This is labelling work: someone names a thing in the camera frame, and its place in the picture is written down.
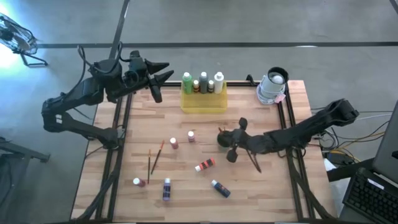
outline wooden table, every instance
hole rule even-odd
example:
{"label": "wooden table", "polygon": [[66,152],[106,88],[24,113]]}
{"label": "wooden table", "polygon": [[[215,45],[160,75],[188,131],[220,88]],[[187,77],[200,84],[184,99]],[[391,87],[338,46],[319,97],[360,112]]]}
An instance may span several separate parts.
{"label": "wooden table", "polygon": [[[289,81],[289,87],[295,118],[301,122],[311,116],[304,82]],[[185,114],[180,109],[179,88],[162,88],[162,95],[163,102],[159,104],[153,101],[148,90],[134,95],[114,209],[115,222],[273,222],[297,219],[286,159],[277,154],[257,155],[262,169],[260,174],[245,150],[238,149],[238,160],[232,164],[226,160],[226,153],[218,149],[216,141],[218,127],[238,128],[240,117],[248,119],[249,134],[280,129],[276,105],[260,104],[253,87],[229,87],[226,113]],[[114,108],[112,103],[100,104],[95,125],[110,127]],[[195,132],[194,143],[187,139],[190,130]],[[172,149],[169,143],[172,137],[178,140],[177,150]],[[146,180],[148,151],[152,149],[153,164],[162,140],[165,140],[165,146],[150,177],[150,184],[144,188],[133,185],[135,177]],[[90,143],[88,152],[98,146],[98,142]],[[85,161],[72,218],[79,216],[98,193],[105,155],[106,151],[100,150]],[[211,157],[216,162],[214,167],[195,171],[195,166]],[[312,192],[335,215],[319,148],[307,147],[304,161]],[[162,190],[167,177],[171,178],[171,201],[163,202]],[[211,186],[213,179],[231,191],[229,198],[224,198]],[[104,216],[108,211],[107,201],[108,198],[105,199]],[[302,205],[306,210],[304,199]]]}

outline computer screen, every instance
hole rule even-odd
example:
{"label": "computer screen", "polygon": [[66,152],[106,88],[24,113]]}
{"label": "computer screen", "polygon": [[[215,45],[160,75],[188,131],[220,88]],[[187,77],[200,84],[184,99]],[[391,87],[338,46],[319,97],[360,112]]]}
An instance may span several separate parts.
{"label": "computer screen", "polygon": [[398,183],[398,101],[373,160],[374,170]]}

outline keyboard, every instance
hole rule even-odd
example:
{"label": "keyboard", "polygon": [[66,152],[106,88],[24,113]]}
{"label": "keyboard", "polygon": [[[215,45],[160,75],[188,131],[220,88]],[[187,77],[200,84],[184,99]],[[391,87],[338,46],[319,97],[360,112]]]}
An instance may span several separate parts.
{"label": "keyboard", "polygon": [[343,203],[376,223],[398,224],[398,189],[364,168],[351,178]]}

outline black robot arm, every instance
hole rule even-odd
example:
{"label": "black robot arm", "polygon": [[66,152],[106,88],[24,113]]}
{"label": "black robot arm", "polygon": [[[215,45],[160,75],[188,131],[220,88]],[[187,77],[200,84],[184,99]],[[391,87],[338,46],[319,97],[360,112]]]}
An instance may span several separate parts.
{"label": "black robot arm", "polygon": [[323,110],[294,127],[269,131],[262,135],[248,135],[245,132],[248,121],[241,118],[239,129],[220,131],[217,140],[223,147],[232,147],[227,154],[227,160],[235,162],[238,156],[236,146],[251,151],[252,154],[267,154],[293,147],[302,149],[311,141],[313,135],[323,132],[332,125],[351,124],[358,115],[358,111],[347,100],[342,99],[330,103]]}
{"label": "black robot arm", "polygon": [[93,77],[82,80],[70,92],[61,93],[60,96],[49,98],[43,103],[44,129],[55,133],[71,131],[88,139],[98,139],[106,149],[116,148],[119,145],[117,129],[101,129],[77,121],[67,111],[80,105],[101,103],[104,99],[104,90],[108,101],[115,103],[122,96],[150,88],[155,102],[160,103],[162,102],[160,88],[174,71],[154,75],[169,66],[169,63],[152,63],[143,60],[137,50],[130,53],[129,59],[123,60],[129,63],[129,70],[124,76],[119,59],[102,60],[91,65],[85,60],[84,51],[82,59],[90,66],[88,71]]}

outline gray floor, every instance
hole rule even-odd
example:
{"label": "gray floor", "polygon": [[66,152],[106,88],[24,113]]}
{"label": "gray floor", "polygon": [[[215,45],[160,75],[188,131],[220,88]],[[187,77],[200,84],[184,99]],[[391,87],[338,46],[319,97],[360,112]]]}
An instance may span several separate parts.
{"label": "gray floor", "polygon": [[[0,12],[30,28],[43,44],[111,43],[122,4],[123,0],[0,0]],[[388,0],[140,0],[130,3],[121,40],[380,42],[398,39],[397,22]],[[124,49],[124,57],[130,50]],[[183,72],[198,75],[202,71],[222,71],[228,80],[242,80],[247,74],[261,79],[271,67],[284,67],[291,79],[305,80],[313,108],[347,98],[359,111],[392,110],[398,99],[398,47],[140,51],[149,60],[170,62],[173,80],[179,80]],[[94,62],[107,58],[109,49],[87,49],[86,54]],[[44,131],[40,110],[44,100],[75,84],[81,60],[76,49],[40,49],[37,55],[50,66],[27,68],[0,45],[0,136],[51,153],[47,164],[31,162],[10,216],[21,222],[60,222],[70,215],[87,140],[72,133]],[[79,109],[89,117],[95,114],[94,106]],[[386,120],[366,119],[336,130],[341,136],[359,137]],[[378,144],[354,144],[349,150],[367,159],[375,155]]]}

